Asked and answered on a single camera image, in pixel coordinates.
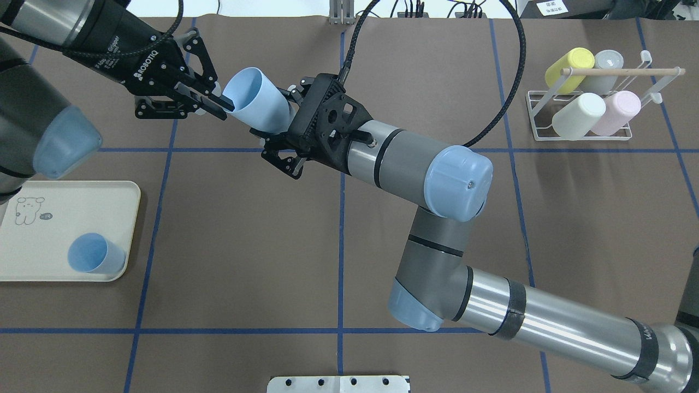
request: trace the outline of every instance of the yellow cup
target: yellow cup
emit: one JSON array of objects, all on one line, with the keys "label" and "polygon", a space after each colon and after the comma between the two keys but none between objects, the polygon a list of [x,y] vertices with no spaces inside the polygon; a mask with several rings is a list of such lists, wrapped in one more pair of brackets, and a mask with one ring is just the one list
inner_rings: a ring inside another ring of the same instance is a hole
[{"label": "yellow cup", "polygon": [[[561,77],[561,69],[591,69],[595,66],[595,55],[585,48],[573,48],[546,70],[546,84],[551,86]],[[571,76],[559,89],[559,94],[570,94],[585,79],[584,76]]]}]

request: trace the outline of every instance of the tray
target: tray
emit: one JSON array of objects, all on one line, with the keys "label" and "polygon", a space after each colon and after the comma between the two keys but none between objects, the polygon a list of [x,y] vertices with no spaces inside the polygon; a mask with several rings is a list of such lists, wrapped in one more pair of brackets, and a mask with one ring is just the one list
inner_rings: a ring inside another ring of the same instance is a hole
[{"label": "tray", "polygon": [[[0,224],[0,281],[116,280],[127,269],[139,203],[140,189],[130,181],[26,182],[8,202]],[[120,272],[71,269],[68,248],[88,232],[124,250]]]}]

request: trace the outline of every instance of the wooden dowel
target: wooden dowel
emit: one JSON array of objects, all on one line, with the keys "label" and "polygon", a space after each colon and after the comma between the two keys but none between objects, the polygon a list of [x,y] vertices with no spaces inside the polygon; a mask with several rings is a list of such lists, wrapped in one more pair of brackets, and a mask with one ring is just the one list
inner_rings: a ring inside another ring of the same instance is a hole
[{"label": "wooden dowel", "polygon": [[[684,75],[686,69],[679,69]],[[677,69],[561,69],[561,75],[581,76],[674,76]]]}]

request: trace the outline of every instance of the black band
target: black band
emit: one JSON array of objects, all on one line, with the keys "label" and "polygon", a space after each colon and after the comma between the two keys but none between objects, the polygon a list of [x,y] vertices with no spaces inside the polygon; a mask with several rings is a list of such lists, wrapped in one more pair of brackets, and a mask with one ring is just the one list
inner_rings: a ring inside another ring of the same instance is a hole
[{"label": "black band", "polygon": [[497,336],[503,340],[512,340],[524,323],[526,288],[517,281],[506,280],[510,284],[510,301],[507,305],[507,314],[505,314],[502,325],[490,336]]},{"label": "black band", "polygon": [[12,177],[18,178],[18,179],[28,179],[28,178],[34,176],[34,173],[31,175],[26,175],[24,173],[18,173],[18,172],[12,171],[10,169],[7,169],[2,165],[0,165],[0,173],[5,173],[7,176],[12,176]]},{"label": "black band", "polygon": [[461,258],[463,256],[463,251],[459,251],[456,248],[447,247],[446,245],[441,245],[439,243],[423,239],[413,234],[408,235],[408,240],[412,241],[413,243],[424,245],[425,247],[430,247],[437,251],[446,252],[447,254],[454,255],[455,257]]},{"label": "black band", "polygon": [[27,61],[24,59],[5,60],[4,62],[0,62],[0,72],[7,71],[9,69],[13,69],[16,66],[28,66],[28,65],[29,65],[29,63],[27,63]]},{"label": "black band", "polygon": [[458,322],[461,319],[464,311],[466,311],[466,305],[468,304],[468,300],[471,298],[471,290],[473,289],[473,269],[471,268],[471,266],[467,266],[466,269],[468,269],[466,291],[463,293],[463,300],[461,301],[461,307],[459,307],[459,311],[456,313],[456,316],[452,318],[452,321],[454,322]]},{"label": "black band", "polygon": [[677,313],[677,318],[675,318],[675,322],[683,323],[687,326],[693,327],[694,329],[699,329],[699,317],[696,315],[679,311]]},{"label": "black band", "polygon": [[9,201],[10,199],[12,199],[13,196],[19,194],[21,190],[22,190],[22,188],[20,187],[20,188],[17,188],[15,191],[12,191],[12,192],[7,193],[7,194],[3,194],[0,192],[0,203],[5,203],[5,202]]},{"label": "black band", "polygon": [[658,364],[658,356],[660,355],[660,346],[658,345],[658,337],[650,326],[631,318],[627,319],[636,325],[638,333],[641,335],[641,353],[638,355],[638,362],[636,362],[633,370],[624,376],[612,377],[638,385],[648,382],[648,378],[655,370]]},{"label": "black band", "polygon": [[391,141],[393,138],[396,137],[396,135],[400,134],[401,131],[405,131],[402,128],[395,129],[393,132],[391,132],[387,137],[384,143],[381,144],[381,148],[379,149],[379,154],[376,155],[376,161],[374,162],[374,184],[376,184],[376,187],[381,188],[381,182],[379,181],[379,172],[381,171],[381,162],[384,160],[384,155],[386,154],[386,149],[389,147],[391,144]]},{"label": "black band", "polygon": [[699,391],[699,341],[689,330],[679,326],[677,328],[687,338],[689,349],[692,351],[692,374],[682,393],[695,393]]},{"label": "black band", "polygon": [[24,0],[12,0],[10,2],[10,5],[7,6],[5,13],[2,15],[2,18],[0,18],[0,22],[3,22],[8,26],[12,26],[12,23],[14,23],[15,18],[17,17],[17,14],[20,13],[20,8],[23,5]]}]

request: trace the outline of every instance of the blue cup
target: blue cup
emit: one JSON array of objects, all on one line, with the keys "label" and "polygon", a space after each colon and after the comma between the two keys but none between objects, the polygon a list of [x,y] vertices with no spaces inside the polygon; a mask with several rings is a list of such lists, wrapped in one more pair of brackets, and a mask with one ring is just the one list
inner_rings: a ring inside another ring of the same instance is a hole
[{"label": "blue cup", "polygon": [[84,234],[68,249],[68,264],[81,273],[114,274],[124,268],[126,254],[100,234]]}]

